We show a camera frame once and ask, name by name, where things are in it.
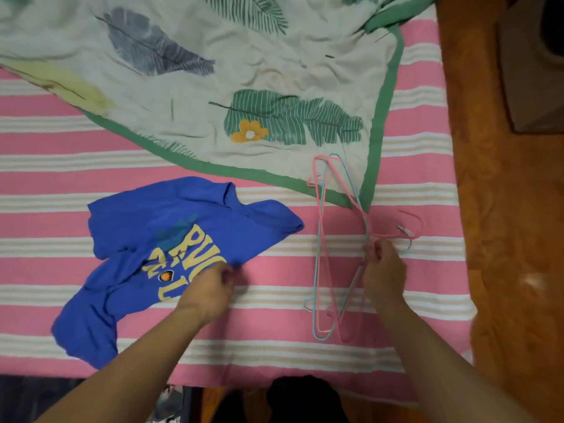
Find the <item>gray leaf print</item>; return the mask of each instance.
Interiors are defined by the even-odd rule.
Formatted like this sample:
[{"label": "gray leaf print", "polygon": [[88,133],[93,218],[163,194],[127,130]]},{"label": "gray leaf print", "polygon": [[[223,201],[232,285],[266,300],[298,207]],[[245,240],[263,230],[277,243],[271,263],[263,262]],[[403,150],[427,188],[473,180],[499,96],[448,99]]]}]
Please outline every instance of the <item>gray leaf print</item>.
[{"label": "gray leaf print", "polygon": [[151,20],[132,10],[116,7],[104,13],[109,39],[117,54],[145,75],[187,71],[196,75],[213,74],[215,61],[209,61],[172,41]]}]

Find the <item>wooden floor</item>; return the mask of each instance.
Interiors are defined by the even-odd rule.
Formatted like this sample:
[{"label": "wooden floor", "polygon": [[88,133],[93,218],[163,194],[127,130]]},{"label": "wooden floor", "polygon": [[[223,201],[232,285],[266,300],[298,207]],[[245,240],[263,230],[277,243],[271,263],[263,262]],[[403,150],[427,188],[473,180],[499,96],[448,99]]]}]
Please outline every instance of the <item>wooden floor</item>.
[{"label": "wooden floor", "polygon": [[[541,422],[564,421],[564,135],[512,134],[495,24],[505,0],[439,0],[470,287],[476,366]],[[264,422],[264,391],[249,392]],[[206,389],[208,422],[221,389]],[[424,422],[418,412],[344,399],[351,423]]]}]

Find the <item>bed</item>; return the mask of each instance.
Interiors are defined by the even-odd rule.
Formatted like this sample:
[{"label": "bed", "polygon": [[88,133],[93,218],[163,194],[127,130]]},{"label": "bed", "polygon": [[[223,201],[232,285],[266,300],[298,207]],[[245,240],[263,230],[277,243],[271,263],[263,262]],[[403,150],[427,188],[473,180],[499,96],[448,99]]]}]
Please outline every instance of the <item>bed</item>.
[{"label": "bed", "polygon": [[[398,223],[421,238],[402,253],[405,298],[457,352],[471,361],[476,314],[449,134],[441,49],[434,6],[401,27],[405,50],[385,124],[380,173],[370,217],[375,230]],[[303,307],[312,292],[315,199],[284,188],[191,172],[102,129],[76,108],[0,70],[0,373],[87,377],[89,365],[59,348],[50,328],[62,306],[99,264],[92,253],[87,204],[112,193],[187,175],[233,181],[243,203],[277,199],[305,222],[297,235],[244,266],[229,311],[205,327],[170,382],[188,386],[266,386],[274,378],[313,374],[335,388],[393,403],[415,397],[378,316],[356,290],[345,329],[362,335],[342,344],[311,333]],[[416,214],[424,223],[399,210]],[[337,295],[361,259],[358,214],[329,205],[325,232]],[[329,300],[327,288],[321,299]],[[174,300],[118,324],[123,349],[153,327]]]}]

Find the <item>hand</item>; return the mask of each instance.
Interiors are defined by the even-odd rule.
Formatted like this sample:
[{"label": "hand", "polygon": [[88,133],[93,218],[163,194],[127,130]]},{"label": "hand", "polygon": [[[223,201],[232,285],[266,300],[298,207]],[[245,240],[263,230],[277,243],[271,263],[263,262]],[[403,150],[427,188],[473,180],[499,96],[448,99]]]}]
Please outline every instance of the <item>hand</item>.
[{"label": "hand", "polygon": [[195,310],[202,327],[219,319],[233,295],[232,271],[226,263],[203,270],[182,293],[175,311]]},{"label": "hand", "polygon": [[370,243],[364,247],[366,269],[363,282],[366,296],[377,312],[383,307],[404,305],[405,263],[388,240]]}]

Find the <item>blue t-shirt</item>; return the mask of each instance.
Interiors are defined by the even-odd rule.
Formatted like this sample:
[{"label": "blue t-shirt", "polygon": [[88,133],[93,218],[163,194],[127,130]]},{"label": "blue t-shirt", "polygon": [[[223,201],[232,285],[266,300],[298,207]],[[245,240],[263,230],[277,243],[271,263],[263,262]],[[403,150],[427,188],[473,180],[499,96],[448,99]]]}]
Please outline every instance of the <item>blue t-shirt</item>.
[{"label": "blue t-shirt", "polygon": [[53,323],[57,344],[101,368],[117,355],[116,324],[176,297],[202,270],[237,267],[303,228],[275,200],[243,205],[235,185],[164,181],[91,203],[94,255],[105,260]]}]

